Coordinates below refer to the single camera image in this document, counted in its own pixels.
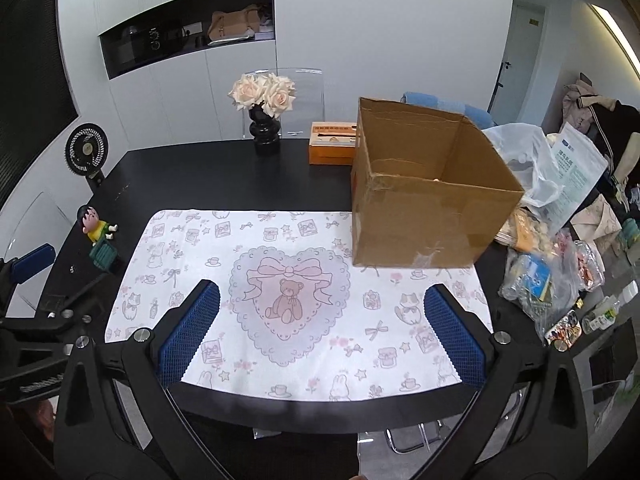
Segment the person's left hand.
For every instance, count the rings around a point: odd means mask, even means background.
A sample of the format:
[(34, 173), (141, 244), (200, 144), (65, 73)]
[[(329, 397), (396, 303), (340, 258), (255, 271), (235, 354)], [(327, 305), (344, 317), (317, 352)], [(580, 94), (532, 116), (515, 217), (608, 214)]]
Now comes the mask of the person's left hand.
[(53, 405), (49, 400), (39, 400), (27, 407), (29, 416), (39, 428), (44, 437), (52, 442), (54, 440), (55, 414)]

